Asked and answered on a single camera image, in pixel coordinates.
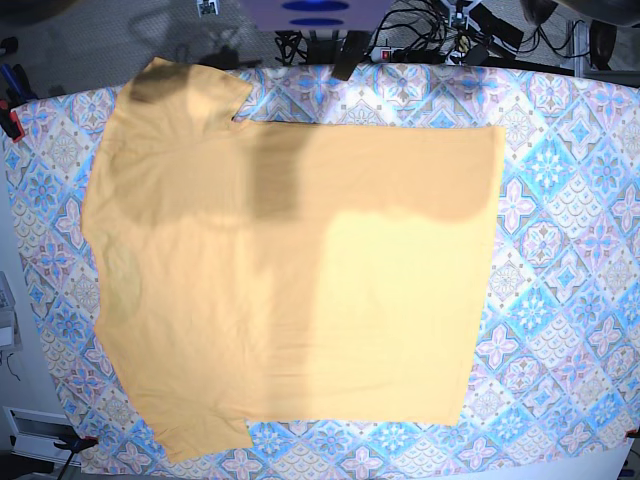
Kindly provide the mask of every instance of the yellow t-shirt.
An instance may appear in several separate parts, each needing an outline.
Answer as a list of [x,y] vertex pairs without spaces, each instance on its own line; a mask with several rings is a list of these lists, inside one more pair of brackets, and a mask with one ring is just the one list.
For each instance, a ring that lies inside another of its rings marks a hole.
[[133,405],[171,461],[244,419],[455,424],[503,129],[235,123],[250,90],[155,60],[107,124],[82,229]]

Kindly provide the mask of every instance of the chair leg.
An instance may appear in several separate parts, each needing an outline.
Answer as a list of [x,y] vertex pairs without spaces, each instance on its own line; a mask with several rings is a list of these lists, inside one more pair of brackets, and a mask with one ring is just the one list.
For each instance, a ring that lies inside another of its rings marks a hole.
[[589,54],[591,63],[598,70],[611,70],[609,60],[616,45],[618,28],[608,23],[592,20],[589,27]]

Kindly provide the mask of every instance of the red clamp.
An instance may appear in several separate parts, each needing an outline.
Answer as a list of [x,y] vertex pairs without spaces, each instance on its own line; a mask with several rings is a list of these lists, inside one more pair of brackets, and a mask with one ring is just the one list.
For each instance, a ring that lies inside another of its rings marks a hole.
[[25,136],[18,114],[9,109],[9,104],[5,100],[0,100],[0,126],[13,143],[19,142]]

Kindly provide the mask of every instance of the tile pattern fabric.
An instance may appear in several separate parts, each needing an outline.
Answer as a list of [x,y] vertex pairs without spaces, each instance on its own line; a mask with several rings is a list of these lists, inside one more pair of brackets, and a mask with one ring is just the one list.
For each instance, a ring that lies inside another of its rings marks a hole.
[[94,152],[118,89],[29,104],[3,142],[27,291],[89,473],[180,478],[415,478],[619,446],[640,422],[640,94],[548,74],[423,65],[236,73],[237,120],[507,128],[487,297],[454,427],[252,423],[252,449],[168,462],[93,334],[95,262],[79,230]]

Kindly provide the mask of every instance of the blue light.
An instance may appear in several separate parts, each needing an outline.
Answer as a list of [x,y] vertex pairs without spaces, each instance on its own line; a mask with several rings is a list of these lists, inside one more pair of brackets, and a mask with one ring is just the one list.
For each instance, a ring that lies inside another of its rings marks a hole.
[[337,0],[297,0],[282,5],[287,10],[298,12],[337,12],[349,8],[349,4]]
[[333,27],[342,25],[344,22],[337,18],[297,18],[289,23],[299,27]]

